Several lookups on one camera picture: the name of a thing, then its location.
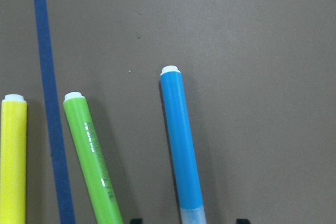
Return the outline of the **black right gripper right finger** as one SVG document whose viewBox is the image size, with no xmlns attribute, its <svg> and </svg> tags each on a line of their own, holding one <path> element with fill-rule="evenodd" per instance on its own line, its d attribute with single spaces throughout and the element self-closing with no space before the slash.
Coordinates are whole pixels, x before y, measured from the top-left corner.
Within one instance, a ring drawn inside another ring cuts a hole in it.
<svg viewBox="0 0 336 224">
<path fill-rule="evenodd" d="M 236 219 L 236 224 L 249 224 L 249 220 L 244 218 L 238 218 Z"/>
</svg>

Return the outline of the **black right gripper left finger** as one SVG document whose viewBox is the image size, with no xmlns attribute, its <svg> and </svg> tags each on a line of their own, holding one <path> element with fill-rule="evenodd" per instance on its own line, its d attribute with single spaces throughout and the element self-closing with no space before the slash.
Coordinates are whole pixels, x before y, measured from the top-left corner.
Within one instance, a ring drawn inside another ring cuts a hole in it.
<svg viewBox="0 0 336 224">
<path fill-rule="evenodd" d="M 130 224 L 143 224 L 143 219 L 142 218 L 131 219 Z"/>
</svg>

